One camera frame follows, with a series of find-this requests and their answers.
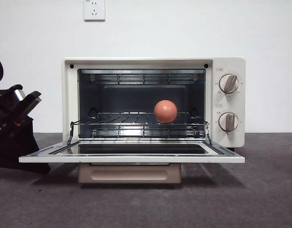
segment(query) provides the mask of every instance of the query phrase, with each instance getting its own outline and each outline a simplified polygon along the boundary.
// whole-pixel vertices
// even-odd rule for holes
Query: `electrical outlet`
[[[84,19],[104,21],[105,20],[104,0],[84,0]]]

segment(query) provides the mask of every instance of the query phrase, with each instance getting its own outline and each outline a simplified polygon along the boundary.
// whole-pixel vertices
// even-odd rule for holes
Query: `cream toaster oven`
[[[244,163],[245,60],[66,58],[63,141],[20,162],[78,163],[86,183],[178,183],[181,163]],[[155,119],[160,100],[178,109]]]

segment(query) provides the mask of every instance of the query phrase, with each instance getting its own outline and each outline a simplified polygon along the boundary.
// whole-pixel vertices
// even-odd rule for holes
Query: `temperature knob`
[[[239,87],[237,75],[233,74],[222,76],[218,84],[220,89],[226,94],[233,93]]]
[[[232,132],[237,128],[238,120],[235,114],[224,113],[220,116],[218,124],[223,131]]]

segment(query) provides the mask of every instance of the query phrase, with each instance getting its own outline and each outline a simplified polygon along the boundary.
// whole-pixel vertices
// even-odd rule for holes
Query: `orange ball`
[[[155,105],[154,115],[162,124],[169,124],[177,117],[178,109],[172,101],[162,100]]]

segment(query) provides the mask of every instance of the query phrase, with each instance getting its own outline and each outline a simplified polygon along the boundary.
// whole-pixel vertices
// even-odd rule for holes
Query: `open oven door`
[[[245,158],[208,140],[111,138],[61,142],[29,155],[20,162],[69,163],[244,163]]]

